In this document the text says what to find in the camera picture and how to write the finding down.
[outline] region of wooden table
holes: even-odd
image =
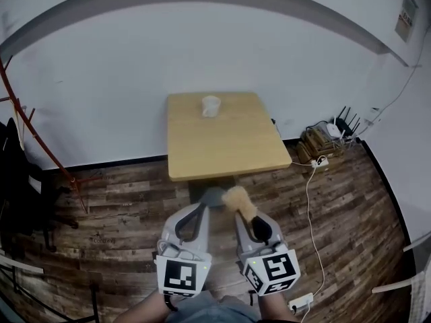
[[[254,93],[211,94],[222,104],[202,117],[202,98],[168,97],[168,163],[173,181],[215,178],[287,168],[292,159]]]

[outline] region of white paper cup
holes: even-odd
[[[202,116],[203,117],[216,117],[218,109],[222,101],[214,96],[206,96],[202,99]]]

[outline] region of wooden floor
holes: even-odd
[[[290,150],[294,161],[296,155]],[[90,283],[98,284],[101,322],[107,323],[156,288],[152,252],[167,217],[189,204],[186,182],[168,179],[165,161],[77,173],[102,175],[84,187],[90,214],[73,194],[58,201],[58,214],[73,217],[79,229],[58,225],[56,253],[44,249],[42,234],[2,236],[17,250],[16,258],[41,266],[45,275],[20,271],[20,285],[39,300],[71,318],[92,314]],[[236,177],[260,210],[281,225],[289,248],[296,250],[302,276],[285,292],[286,299],[316,291],[322,274],[312,247],[306,217],[308,168]],[[66,184],[56,176],[57,185]],[[361,145],[342,164],[315,174],[310,183],[314,238],[321,251],[326,282],[314,299],[306,322],[406,322],[409,289],[371,294],[377,285],[402,279],[403,232],[391,200]],[[209,251],[214,262],[207,280],[216,297],[237,295],[248,302],[251,286],[235,265],[233,219],[211,211]],[[29,322],[61,322],[0,276],[0,290]]]

